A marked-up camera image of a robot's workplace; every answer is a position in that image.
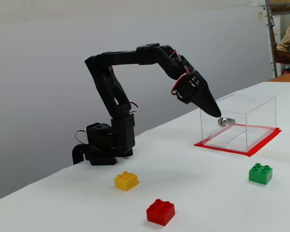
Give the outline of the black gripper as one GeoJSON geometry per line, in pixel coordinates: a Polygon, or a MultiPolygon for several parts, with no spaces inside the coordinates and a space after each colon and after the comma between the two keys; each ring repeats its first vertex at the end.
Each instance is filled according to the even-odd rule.
{"type": "Polygon", "coordinates": [[[172,95],[185,103],[193,103],[212,117],[221,117],[221,111],[205,79],[196,70],[183,74],[172,88],[172,95]]]}

